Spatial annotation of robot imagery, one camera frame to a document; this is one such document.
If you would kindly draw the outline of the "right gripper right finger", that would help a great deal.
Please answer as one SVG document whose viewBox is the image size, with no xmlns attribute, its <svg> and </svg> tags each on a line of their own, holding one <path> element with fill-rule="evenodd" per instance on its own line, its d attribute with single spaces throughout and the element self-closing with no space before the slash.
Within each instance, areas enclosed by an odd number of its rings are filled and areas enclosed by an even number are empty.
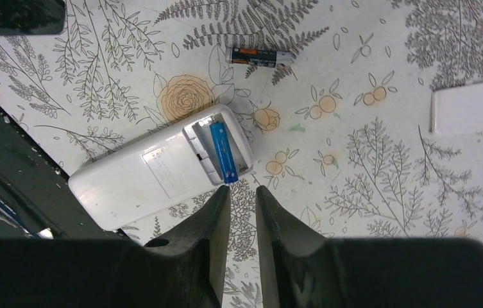
<svg viewBox="0 0 483 308">
<path fill-rule="evenodd" d="M 327 238 L 256 190 L 265 307 L 483 307 L 483 244 Z"/>
</svg>

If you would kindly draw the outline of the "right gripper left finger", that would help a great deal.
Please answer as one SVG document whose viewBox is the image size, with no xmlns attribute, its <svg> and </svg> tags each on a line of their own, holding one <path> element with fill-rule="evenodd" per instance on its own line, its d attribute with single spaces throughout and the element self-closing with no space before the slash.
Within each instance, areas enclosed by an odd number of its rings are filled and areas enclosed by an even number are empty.
<svg viewBox="0 0 483 308">
<path fill-rule="evenodd" d="M 230 188 L 145 245 L 0 239 L 0 307 L 220 307 Z"/>
</svg>

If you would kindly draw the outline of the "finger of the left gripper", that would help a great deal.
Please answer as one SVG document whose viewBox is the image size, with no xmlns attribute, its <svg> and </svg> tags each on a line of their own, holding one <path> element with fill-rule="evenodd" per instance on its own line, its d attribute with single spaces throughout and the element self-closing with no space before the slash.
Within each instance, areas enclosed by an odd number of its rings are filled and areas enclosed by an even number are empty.
<svg viewBox="0 0 483 308">
<path fill-rule="evenodd" d="M 0 35 L 56 35 L 65 17 L 65 1 L 0 0 Z"/>
</svg>

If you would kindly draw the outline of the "white remote control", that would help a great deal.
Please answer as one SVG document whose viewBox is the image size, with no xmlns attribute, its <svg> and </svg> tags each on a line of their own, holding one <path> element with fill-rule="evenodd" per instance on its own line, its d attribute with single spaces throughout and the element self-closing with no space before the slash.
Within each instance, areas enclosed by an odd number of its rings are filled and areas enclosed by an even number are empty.
<svg viewBox="0 0 483 308">
<path fill-rule="evenodd" d="M 238 177 L 255 159 L 234 112 L 214 105 L 69 177 L 80 205 L 103 230 L 113 231 L 224 185 L 210 125 L 224 123 Z"/>
</svg>

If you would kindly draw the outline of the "blue battery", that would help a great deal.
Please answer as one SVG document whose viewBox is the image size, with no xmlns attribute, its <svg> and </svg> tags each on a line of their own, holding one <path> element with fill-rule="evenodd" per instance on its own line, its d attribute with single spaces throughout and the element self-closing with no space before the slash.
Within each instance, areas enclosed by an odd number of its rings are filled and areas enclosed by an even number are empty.
<svg viewBox="0 0 483 308">
<path fill-rule="evenodd" d="M 223 176 L 223 182 L 225 184 L 232 184 L 238 181 L 239 177 L 230 148 L 226 126 L 221 122 L 213 123 L 210 125 L 210 132 Z"/>
</svg>

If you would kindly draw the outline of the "white battery cover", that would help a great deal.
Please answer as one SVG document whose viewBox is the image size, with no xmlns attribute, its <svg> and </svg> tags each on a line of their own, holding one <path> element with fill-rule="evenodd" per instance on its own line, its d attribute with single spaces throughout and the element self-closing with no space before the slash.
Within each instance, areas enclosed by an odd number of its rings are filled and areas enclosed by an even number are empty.
<svg viewBox="0 0 483 308">
<path fill-rule="evenodd" d="M 462 135 L 479 131 L 483 131 L 483 80 L 432 93 L 430 133 Z"/>
</svg>

